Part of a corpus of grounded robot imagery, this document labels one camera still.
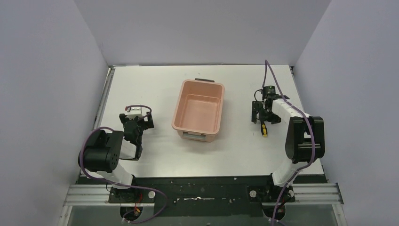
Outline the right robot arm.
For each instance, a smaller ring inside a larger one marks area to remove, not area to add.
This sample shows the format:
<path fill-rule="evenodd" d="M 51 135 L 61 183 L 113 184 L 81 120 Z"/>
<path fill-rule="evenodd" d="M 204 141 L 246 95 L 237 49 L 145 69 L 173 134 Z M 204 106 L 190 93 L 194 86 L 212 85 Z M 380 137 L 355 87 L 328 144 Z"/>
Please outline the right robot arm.
<path fill-rule="evenodd" d="M 153 110 L 139 175 L 269 176 L 286 186 L 325 153 L 324 122 L 273 91 L 252 116 L 251 104 L 221 83 L 185 80 Z"/>

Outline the black yellow screwdriver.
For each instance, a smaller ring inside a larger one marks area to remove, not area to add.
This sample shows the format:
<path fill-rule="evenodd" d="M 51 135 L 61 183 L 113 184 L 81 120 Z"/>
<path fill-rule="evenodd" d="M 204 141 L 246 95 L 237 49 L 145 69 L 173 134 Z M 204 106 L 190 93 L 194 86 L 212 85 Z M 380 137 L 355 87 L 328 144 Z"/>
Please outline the black yellow screwdriver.
<path fill-rule="evenodd" d="M 268 130 L 267 127 L 265 125 L 265 122 L 261 122 L 261 134 L 263 137 L 267 137 L 268 136 Z"/>

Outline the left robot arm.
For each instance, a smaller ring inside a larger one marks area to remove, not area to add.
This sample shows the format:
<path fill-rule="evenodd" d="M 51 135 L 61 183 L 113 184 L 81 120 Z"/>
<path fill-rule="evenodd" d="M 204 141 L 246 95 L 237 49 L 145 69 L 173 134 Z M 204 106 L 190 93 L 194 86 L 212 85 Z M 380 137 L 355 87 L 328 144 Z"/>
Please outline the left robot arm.
<path fill-rule="evenodd" d="M 119 190 L 130 189 L 135 180 L 134 175 L 128 173 L 119 160 L 137 161 L 140 159 L 143 146 L 143 133 L 154 128 L 152 114 L 121 113 L 119 119 L 123 130 L 111 130 L 100 127 L 92 131 L 84 142 L 83 150 L 78 156 L 78 165 L 88 172 L 99 174 L 100 180 Z"/>

